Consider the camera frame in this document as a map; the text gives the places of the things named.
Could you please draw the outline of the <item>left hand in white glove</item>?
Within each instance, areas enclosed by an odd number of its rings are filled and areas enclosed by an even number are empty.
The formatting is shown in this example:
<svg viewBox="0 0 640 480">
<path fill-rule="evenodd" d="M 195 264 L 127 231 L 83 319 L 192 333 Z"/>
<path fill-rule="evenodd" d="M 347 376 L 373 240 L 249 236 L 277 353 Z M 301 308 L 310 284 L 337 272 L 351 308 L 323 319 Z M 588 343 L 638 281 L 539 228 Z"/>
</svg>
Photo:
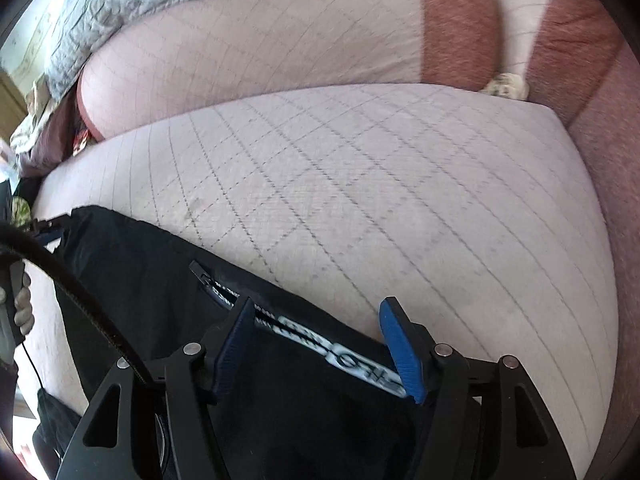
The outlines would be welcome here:
<svg viewBox="0 0 640 480">
<path fill-rule="evenodd" d="M 22 288 L 15 294 L 15 312 L 9 314 L 5 304 L 1 305 L 1 333 L 7 341 L 13 342 L 13 326 L 23 335 L 27 336 L 34 327 L 35 317 L 30 302 L 29 286 L 32 284 L 29 275 L 24 272 L 22 276 Z"/>
</svg>

